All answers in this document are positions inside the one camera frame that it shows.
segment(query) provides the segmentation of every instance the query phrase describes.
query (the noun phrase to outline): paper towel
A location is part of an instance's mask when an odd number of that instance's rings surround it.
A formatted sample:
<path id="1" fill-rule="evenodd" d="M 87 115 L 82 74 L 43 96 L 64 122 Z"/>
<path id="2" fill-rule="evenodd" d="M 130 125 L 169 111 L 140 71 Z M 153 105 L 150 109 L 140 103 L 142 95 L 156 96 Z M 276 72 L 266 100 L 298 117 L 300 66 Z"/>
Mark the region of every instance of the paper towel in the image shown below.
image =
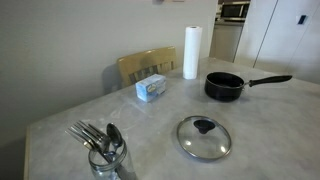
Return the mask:
<path id="1" fill-rule="evenodd" d="M 186 28 L 184 45 L 183 77 L 196 79 L 201 44 L 202 27 L 189 26 Z"/>

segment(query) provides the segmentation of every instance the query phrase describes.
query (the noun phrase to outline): black saucepan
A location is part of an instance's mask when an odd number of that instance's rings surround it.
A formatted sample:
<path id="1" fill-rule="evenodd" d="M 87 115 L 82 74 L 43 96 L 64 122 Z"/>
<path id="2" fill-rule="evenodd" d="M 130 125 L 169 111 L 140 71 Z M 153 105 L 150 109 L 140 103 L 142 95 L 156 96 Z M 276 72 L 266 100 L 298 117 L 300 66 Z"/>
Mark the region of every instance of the black saucepan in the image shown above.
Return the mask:
<path id="1" fill-rule="evenodd" d="M 273 76 L 265 79 L 250 80 L 245 83 L 236 75 L 225 72 L 214 72 L 207 75 L 204 90 L 213 99 L 229 102 L 238 99 L 244 86 L 247 84 L 252 87 L 258 84 L 285 82 L 291 78 L 292 76 L 290 75 Z"/>

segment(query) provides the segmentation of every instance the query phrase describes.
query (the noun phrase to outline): butter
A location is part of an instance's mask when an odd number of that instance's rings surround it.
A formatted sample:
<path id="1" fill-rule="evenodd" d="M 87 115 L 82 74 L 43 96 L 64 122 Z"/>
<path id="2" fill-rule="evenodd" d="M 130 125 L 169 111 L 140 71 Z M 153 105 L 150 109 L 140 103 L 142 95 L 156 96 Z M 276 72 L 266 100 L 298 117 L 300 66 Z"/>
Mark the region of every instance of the butter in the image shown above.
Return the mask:
<path id="1" fill-rule="evenodd" d="M 136 83 L 137 96 L 149 102 L 166 90 L 166 77 L 154 74 Z"/>

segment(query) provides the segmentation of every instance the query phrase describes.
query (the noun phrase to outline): pot lid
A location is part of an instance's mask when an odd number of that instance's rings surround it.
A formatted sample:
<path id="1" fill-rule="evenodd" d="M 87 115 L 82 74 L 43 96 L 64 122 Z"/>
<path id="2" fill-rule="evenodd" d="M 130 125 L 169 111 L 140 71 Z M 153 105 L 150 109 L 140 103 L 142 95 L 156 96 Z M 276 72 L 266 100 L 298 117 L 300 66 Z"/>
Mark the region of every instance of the pot lid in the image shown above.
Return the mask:
<path id="1" fill-rule="evenodd" d="M 190 116 L 177 127 L 181 147 L 193 157 L 216 160 L 229 154 L 231 138 L 217 121 L 205 116 Z"/>

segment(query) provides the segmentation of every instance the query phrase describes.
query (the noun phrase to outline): gray marble table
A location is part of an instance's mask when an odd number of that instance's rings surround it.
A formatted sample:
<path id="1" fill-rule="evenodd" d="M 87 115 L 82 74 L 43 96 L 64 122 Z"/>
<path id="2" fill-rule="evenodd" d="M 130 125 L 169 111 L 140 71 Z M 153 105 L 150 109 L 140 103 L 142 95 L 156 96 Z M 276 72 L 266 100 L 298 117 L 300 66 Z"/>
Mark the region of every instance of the gray marble table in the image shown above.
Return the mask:
<path id="1" fill-rule="evenodd" d="M 94 179 L 88 150 L 65 133 L 78 120 L 102 130 L 115 123 L 141 180 L 320 179 L 320 86 L 292 79 L 246 87 L 238 100 L 221 103 L 203 90 L 213 71 L 245 80 L 272 75 L 202 59 L 196 80 L 184 80 L 181 68 L 171 71 L 166 92 L 150 103 L 139 100 L 131 86 L 45 118 L 29 126 L 26 179 Z M 179 147 L 177 124 L 191 115 L 213 118 L 228 130 L 233 142 L 228 156 L 201 162 Z"/>

